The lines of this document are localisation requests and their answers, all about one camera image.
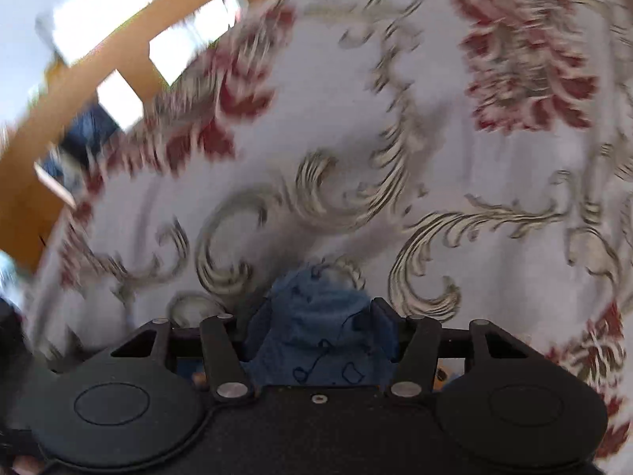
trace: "white wall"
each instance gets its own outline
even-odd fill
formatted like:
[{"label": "white wall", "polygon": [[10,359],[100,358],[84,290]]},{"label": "white wall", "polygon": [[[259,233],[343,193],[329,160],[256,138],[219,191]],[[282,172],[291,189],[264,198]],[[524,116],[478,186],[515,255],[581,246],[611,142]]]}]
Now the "white wall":
[{"label": "white wall", "polygon": [[42,80],[50,49],[38,37],[38,14],[63,0],[0,0],[0,123],[26,111],[28,90]]}]

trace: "circular pad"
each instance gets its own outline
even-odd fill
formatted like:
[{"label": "circular pad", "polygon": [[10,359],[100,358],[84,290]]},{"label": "circular pad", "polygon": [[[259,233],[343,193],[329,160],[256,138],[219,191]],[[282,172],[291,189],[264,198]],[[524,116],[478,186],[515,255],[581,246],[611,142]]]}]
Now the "circular pad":
[{"label": "circular pad", "polygon": [[460,446],[515,469],[586,461],[607,426],[599,395],[544,360],[476,365],[445,387],[436,409],[440,425]]},{"label": "circular pad", "polygon": [[30,428],[62,461],[121,469],[163,457],[204,416],[185,379],[147,358],[95,358],[62,375],[32,404]]}]

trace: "blue cloth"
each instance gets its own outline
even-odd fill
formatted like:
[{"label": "blue cloth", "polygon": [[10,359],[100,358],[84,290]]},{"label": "blue cloth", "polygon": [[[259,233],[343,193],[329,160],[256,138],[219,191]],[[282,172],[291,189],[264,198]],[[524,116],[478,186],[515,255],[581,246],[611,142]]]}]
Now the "blue cloth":
[{"label": "blue cloth", "polygon": [[370,304],[363,291],[338,287],[316,268],[292,272],[251,319],[246,350],[261,346],[243,366],[257,386],[383,386],[396,366],[385,350],[396,352],[398,339],[383,337],[381,347]]}]

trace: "black mount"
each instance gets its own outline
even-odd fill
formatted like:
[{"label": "black mount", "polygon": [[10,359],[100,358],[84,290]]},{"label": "black mount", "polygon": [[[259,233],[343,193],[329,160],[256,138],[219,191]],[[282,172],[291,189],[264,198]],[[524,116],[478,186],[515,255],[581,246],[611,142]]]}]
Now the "black mount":
[{"label": "black mount", "polygon": [[[371,312],[400,338],[387,388],[257,391],[234,317],[159,319],[42,390],[30,430],[60,475],[597,473],[607,414],[583,382],[486,320],[443,329],[382,299]],[[208,392],[173,372],[181,358],[203,360]],[[438,358],[466,373],[433,393]]]}]

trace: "fabric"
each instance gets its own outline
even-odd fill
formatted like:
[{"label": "fabric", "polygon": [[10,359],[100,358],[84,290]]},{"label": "fabric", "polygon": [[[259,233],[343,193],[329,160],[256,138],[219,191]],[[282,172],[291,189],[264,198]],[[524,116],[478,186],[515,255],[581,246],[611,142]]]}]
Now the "fabric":
[{"label": "fabric", "polygon": [[90,103],[77,115],[59,143],[84,168],[89,168],[88,150],[96,154],[118,130],[118,125],[98,103]]},{"label": "fabric", "polygon": [[[270,328],[255,357],[243,363],[258,386],[384,386],[396,364],[374,334],[371,300],[322,276],[317,266],[276,280]],[[398,348],[392,334],[387,351]]]},{"label": "fabric", "polygon": [[269,0],[91,163],[33,350],[249,308],[314,260],[401,315],[492,320],[599,392],[630,475],[626,0]]}]

